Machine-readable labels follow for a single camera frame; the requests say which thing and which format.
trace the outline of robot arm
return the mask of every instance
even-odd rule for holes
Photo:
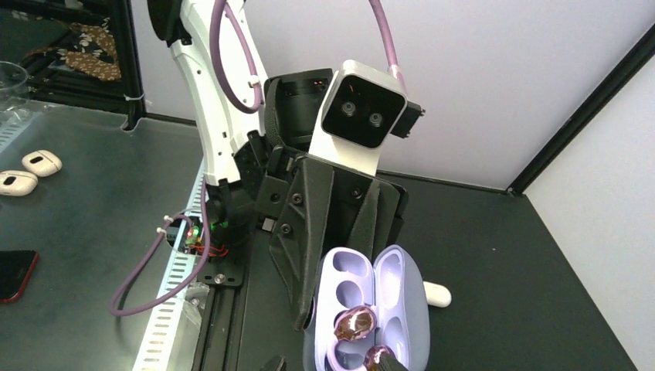
[[[249,133],[256,132],[263,136],[263,130],[259,115],[254,111],[244,112],[243,108],[239,109],[233,102],[234,98],[230,97],[236,97],[238,103],[243,106],[258,107],[262,102],[255,99],[262,98],[256,94],[257,89],[253,89],[249,83],[267,79],[248,30],[243,10],[244,1],[227,1],[226,10],[229,10],[232,22],[219,24],[220,49],[230,51],[228,57],[222,58],[221,62],[226,81],[233,90],[231,96],[222,89],[212,64],[212,61],[216,61],[216,48],[212,48],[211,44],[215,40],[210,32],[215,3],[204,0],[184,0],[177,3],[178,22],[171,24],[175,25],[172,28],[178,31],[170,32],[167,41],[173,59],[192,95],[204,152],[206,181],[210,186],[218,186],[221,179],[226,179],[228,183],[238,182],[241,176],[235,163],[235,155],[249,142]],[[151,14],[159,11],[158,6],[149,4]],[[246,48],[243,48],[241,40],[245,40]],[[252,57],[257,81],[253,81],[244,49]]]

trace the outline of red wire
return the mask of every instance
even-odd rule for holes
[[[204,246],[199,246],[199,245],[189,245],[189,246],[193,247],[194,249],[196,249],[201,254],[202,254],[203,250],[205,249]],[[220,249],[217,249],[216,247],[212,246],[212,250],[216,250],[221,254],[217,255],[216,253],[213,253],[213,252],[210,251],[209,256],[211,256],[211,257],[224,257],[229,252],[229,249],[226,249],[225,245],[221,245]]]

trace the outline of black platform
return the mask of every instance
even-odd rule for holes
[[[428,370],[635,369],[527,198],[389,179],[409,191],[399,244],[453,294],[429,310]],[[257,370],[276,354],[302,369],[302,334],[260,234],[226,369]]]

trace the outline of fabric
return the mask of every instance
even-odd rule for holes
[[[63,25],[73,32],[73,37],[65,39],[58,46],[35,49],[25,57],[36,54],[50,55],[55,61],[49,68],[76,70],[100,81],[120,80],[116,43],[109,32],[108,24],[107,18],[100,26],[80,23]]]

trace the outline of gray table surface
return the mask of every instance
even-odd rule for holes
[[[149,312],[118,321],[111,295],[153,239],[165,214],[185,207],[202,157],[195,128],[53,107],[0,154],[21,169],[23,155],[48,149],[61,172],[23,198],[0,196],[0,250],[37,250],[25,294],[0,305],[0,369],[131,369]],[[157,294],[170,250],[161,248],[126,306]]]

